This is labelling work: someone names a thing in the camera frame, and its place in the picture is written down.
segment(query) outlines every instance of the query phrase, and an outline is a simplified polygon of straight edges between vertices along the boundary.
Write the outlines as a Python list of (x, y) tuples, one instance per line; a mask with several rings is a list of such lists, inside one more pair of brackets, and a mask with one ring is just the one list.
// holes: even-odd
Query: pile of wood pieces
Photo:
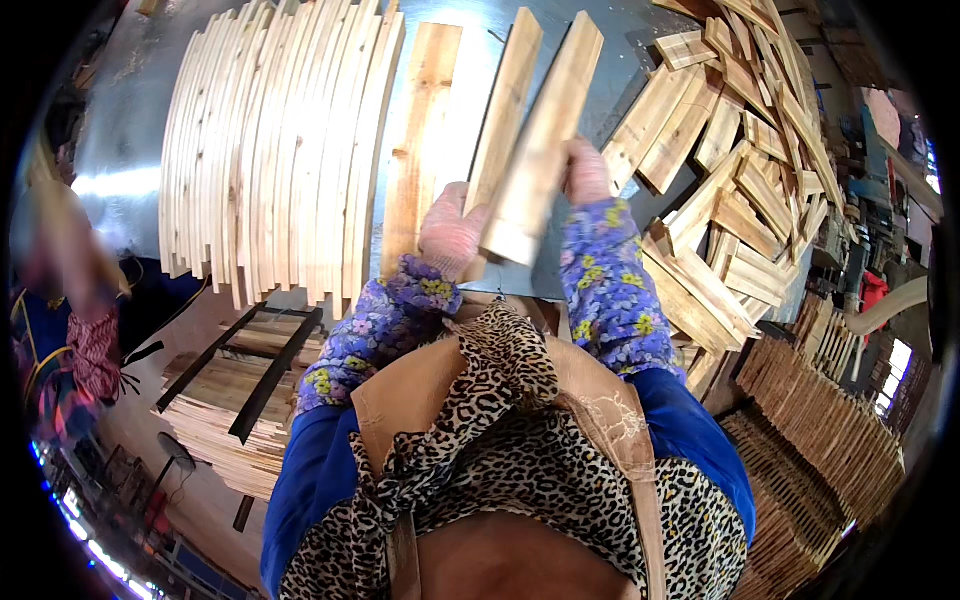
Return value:
[[(420, 223), (434, 202), (443, 123), (461, 28), (421, 23), (404, 88), (405, 131), (394, 147), (384, 214), (380, 274), (417, 253)], [(521, 8), (493, 84), (469, 177), (466, 210), (491, 206), (481, 241), (485, 252), (531, 265), (566, 165), (563, 142), (576, 134), (603, 36), (586, 12), (577, 14), (520, 133), (543, 30)], [(468, 279), (480, 277), (474, 265)]]
[[(310, 335), (303, 350), (274, 389), (245, 444), (228, 433), (247, 398), (302, 321), (283, 315), (256, 315), (219, 350), (182, 394), (159, 413), (174, 427), (181, 444), (199, 460), (208, 461), (228, 487), (262, 500), (270, 500), (290, 442), (290, 425), (296, 408), (296, 386), (304, 370), (316, 362), (323, 334)], [(229, 329), (229, 324), (221, 325)], [(176, 381), (197, 359), (181, 354), (163, 372), (164, 388)]]
[[(634, 173), (665, 193), (691, 154), (705, 170), (689, 200), (651, 224), (642, 247), (664, 314), (702, 349), (691, 373), (702, 377), (783, 303), (828, 203), (843, 214), (844, 200), (809, 67), (773, 2), (655, 4), (705, 29), (657, 40), (663, 64), (603, 155), (614, 196)], [(697, 249), (708, 233), (705, 261)]]
[(379, 4), (253, 0), (193, 35), (163, 139), (164, 272), (209, 263), (237, 308), (300, 286), (339, 319), (359, 297), (405, 32)]
[(850, 507), (755, 406), (720, 424), (736, 438), (756, 504), (737, 599), (785, 598), (815, 576), (853, 520)]
[(902, 452), (870, 402), (848, 395), (788, 343), (766, 336), (736, 382), (861, 526), (883, 511), (904, 475)]
[(816, 294), (807, 293), (797, 321), (787, 330), (797, 336), (794, 348), (815, 369), (840, 382), (851, 358), (863, 349), (863, 336), (847, 329), (844, 314)]

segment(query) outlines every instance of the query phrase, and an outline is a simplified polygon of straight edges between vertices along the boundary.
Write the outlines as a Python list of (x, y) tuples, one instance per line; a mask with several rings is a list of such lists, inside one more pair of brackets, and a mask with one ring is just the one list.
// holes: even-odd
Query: blue sleeve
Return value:
[(747, 470), (724, 430), (673, 373), (648, 369), (633, 375), (650, 427), (656, 458), (685, 458), (727, 495), (754, 539), (756, 509)]
[(356, 493), (349, 434), (359, 430), (352, 406), (319, 406), (294, 419), (263, 523), (260, 577), (272, 596), (307, 530)]

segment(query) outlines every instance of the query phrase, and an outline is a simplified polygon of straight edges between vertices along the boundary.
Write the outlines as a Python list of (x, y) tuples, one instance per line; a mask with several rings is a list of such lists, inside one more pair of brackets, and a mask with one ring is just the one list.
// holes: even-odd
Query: person's right hand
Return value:
[(607, 161), (581, 135), (564, 144), (567, 152), (562, 188), (573, 206), (602, 202), (611, 197)]

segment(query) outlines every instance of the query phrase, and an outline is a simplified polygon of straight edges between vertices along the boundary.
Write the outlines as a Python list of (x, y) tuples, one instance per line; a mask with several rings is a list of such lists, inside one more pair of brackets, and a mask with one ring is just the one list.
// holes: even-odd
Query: glove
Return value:
[(463, 216), (468, 188), (465, 181), (448, 184), (420, 227), (423, 260), (448, 281), (456, 281), (476, 258), (489, 214), (489, 208), (481, 204)]
[(593, 144), (581, 135), (567, 141), (564, 193), (570, 205), (581, 206), (607, 200), (610, 197), (610, 176), (607, 161)]

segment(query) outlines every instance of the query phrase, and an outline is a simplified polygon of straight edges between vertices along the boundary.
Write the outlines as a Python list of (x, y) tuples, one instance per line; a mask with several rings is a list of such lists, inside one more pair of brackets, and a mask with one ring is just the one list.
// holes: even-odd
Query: person's left hand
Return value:
[(423, 259), (449, 281), (456, 281), (476, 258), (490, 212), (488, 206), (481, 204), (464, 217), (468, 188), (465, 181), (448, 184), (420, 227)]

